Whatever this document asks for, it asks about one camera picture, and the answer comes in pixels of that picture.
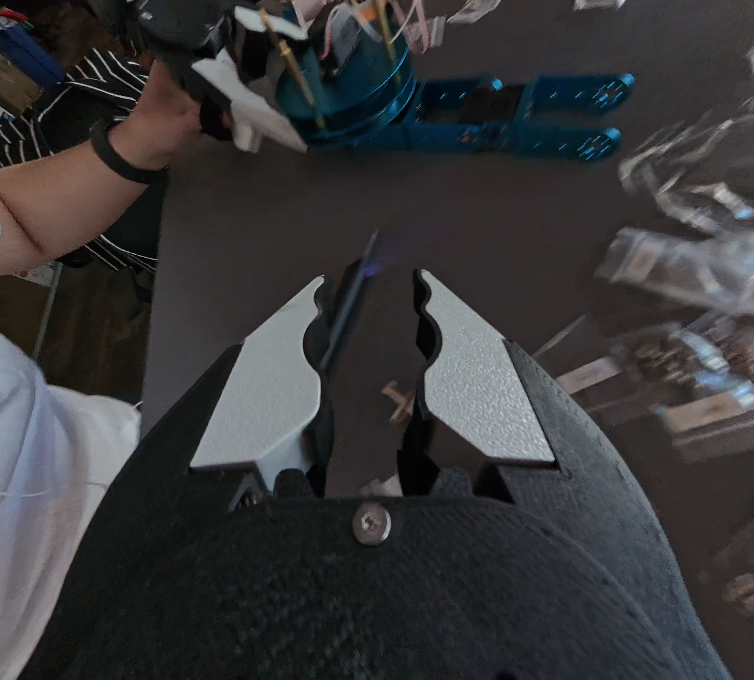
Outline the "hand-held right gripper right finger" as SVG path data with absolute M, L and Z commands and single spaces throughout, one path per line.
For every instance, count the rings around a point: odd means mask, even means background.
M 507 339 L 425 269 L 412 274 L 421 367 L 397 452 L 407 497 L 458 471 L 472 494 L 508 497 L 500 468 L 554 470 L 556 456 Z

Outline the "clear plastic wrap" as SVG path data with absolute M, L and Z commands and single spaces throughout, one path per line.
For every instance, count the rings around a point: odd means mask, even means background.
M 717 103 L 695 123 L 662 128 L 619 164 L 618 177 L 695 231 L 752 233 L 752 147 L 749 93 L 735 108 Z

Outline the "blue toy robot arm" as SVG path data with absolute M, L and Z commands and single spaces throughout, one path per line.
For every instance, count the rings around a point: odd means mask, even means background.
M 372 0 L 370 22 L 349 2 L 325 6 L 309 27 L 310 45 L 295 51 L 278 36 L 284 63 L 275 102 L 308 147 L 476 154 L 592 162 L 611 156 L 620 130 L 568 124 L 547 115 L 598 117 L 633 92 L 630 73 L 540 76 L 528 83 L 496 77 L 420 81 L 403 36 L 421 0 L 407 13 Z

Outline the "black white striped cloth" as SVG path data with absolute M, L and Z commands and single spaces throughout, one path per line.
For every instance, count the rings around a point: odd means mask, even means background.
M 31 163 L 88 140 L 99 121 L 116 124 L 134 109 L 148 72 L 108 50 L 91 50 L 27 114 L 2 119 L 1 166 Z M 98 259 L 110 269 L 154 273 L 157 268 L 167 172 L 157 176 L 116 223 L 75 251 L 55 259 L 81 268 Z

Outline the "black electric screwdriver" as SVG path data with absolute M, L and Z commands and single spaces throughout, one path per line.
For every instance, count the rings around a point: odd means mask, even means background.
M 320 368 L 325 373 L 329 370 L 329 367 L 337 354 L 340 341 L 342 340 L 350 316 L 353 314 L 363 286 L 370 275 L 372 254 L 379 234 L 379 229 L 372 232 L 361 256 L 354 262 L 355 267 L 352 273 L 345 275 L 347 277 L 345 282 L 348 284 L 345 285 L 339 305 L 336 307 L 335 318 L 329 329 L 328 348 L 320 362 Z

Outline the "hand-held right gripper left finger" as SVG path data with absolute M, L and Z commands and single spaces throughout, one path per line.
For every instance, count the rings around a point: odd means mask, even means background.
M 272 491 L 288 469 L 324 492 L 333 406 L 323 361 L 332 285 L 315 277 L 243 340 L 190 463 L 192 471 L 246 470 Z

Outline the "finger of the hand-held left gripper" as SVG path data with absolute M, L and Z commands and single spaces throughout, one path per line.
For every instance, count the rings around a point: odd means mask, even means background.
M 246 31 L 258 34 L 271 32 L 276 36 L 285 36 L 294 42 L 308 42 L 305 28 L 286 18 L 269 15 L 264 9 L 252 9 L 236 5 L 234 7 L 234 19 Z
M 237 149 L 256 154 L 262 142 L 270 140 L 299 153 L 307 152 L 306 143 L 290 120 L 241 81 L 229 52 L 222 50 L 214 59 L 193 62 L 192 72 L 209 86 L 221 109 L 229 112 Z

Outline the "black wristband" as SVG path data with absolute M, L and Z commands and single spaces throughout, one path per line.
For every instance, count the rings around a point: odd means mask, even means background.
M 109 132 L 121 122 L 112 118 L 99 119 L 89 129 L 89 142 L 99 160 L 116 175 L 137 185 L 151 185 L 164 181 L 169 175 L 167 166 L 162 169 L 142 169 L 129 163 L 112 147 Z

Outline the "person's left hand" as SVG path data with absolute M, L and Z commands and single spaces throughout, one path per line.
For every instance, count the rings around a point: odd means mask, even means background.
M 111 130 L 109 142 L 131 166 L 156 171 L 201 134 L 201 100 L 180 88 L 156 59 L 135 108 Z

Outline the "blue bag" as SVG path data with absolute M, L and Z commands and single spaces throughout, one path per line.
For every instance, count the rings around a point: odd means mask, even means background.
M 26 31 L 20 15 L 1 15 L 1 55 L 46 90 L 66 80 L 66 72 Z

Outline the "small tan paper scrap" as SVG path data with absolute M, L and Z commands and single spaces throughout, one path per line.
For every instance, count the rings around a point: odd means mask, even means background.
M 401 390 L 400 384 L 392 380 L 382 387 L 380 393 L 393 403 L 389 423 L 403 428 L 407 427 L 413 415 L 415 390 Z

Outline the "person's left forearm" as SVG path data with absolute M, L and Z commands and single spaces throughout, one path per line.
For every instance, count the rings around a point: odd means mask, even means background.
M 90 141 L 1 170 L 1 274 L 75 251 L 112 226 L 147 185 L 111 169 Z

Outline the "scattered cluster of screw bags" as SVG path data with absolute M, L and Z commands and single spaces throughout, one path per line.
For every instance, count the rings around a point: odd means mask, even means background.
M 535 352 L 752 623 L 752 234 L 618 231 L 592 306 Z

